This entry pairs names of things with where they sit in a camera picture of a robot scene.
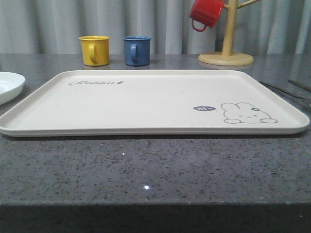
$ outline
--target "wooden mug stand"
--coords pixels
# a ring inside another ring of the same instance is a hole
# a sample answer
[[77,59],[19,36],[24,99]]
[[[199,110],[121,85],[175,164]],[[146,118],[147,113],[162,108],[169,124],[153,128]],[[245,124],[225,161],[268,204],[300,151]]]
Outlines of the wooden mug stand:
[[259,0],[249,0],[242,4],[239,4],[239,0],[229,0],[229,4],[224,5],[224,8],[228,10],[228,15],[225,29],[223,51],[202,53],[198,57],[198,60],[200,62],[221,66],[243,66],[252,64],[254,62],[254,59],[251,55],[233,52],[232,47],[234,41],[234,31],[237,21],[238,9],[257,1]]

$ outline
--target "curtain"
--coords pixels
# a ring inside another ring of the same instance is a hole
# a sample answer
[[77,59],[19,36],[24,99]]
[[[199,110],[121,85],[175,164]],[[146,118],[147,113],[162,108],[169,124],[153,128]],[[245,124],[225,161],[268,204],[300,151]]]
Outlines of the curtain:
[[[194,0],[0,0],[0,53],[81,53],[78,37],[152,38],[152,54],[222,50],[226,9],[215,27],[193,30]],[[238,10],[233,50],[251,55],[310,53],[311,0],[261,0]]]

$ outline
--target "yellow mug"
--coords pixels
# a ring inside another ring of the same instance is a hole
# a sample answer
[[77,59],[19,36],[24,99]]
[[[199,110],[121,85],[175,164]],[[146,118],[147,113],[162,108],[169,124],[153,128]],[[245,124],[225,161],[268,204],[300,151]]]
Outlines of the yellow mug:
[[87,66],[103,66],[110,62],[109,37],[104,35],[90,35],[79,37],[83,55],[83,62]]

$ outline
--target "blue mug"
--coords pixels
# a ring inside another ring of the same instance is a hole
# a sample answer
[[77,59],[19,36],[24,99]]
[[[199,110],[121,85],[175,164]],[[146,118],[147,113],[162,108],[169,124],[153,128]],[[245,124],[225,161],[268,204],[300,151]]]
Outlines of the blue mug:
[[144,66],[150,64],[150,37],[126,36],[123,40],[127,65]]

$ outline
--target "wooden base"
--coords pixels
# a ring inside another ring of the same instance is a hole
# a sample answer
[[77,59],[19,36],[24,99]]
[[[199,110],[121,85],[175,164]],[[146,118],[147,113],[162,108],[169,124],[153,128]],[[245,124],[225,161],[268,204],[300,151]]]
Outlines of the wooden base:
[[244,66],[254,62],[251,55],[234,52],[231,56],[222,56],[222,52],[208,52],[199,55],[200,62],[221,66]]

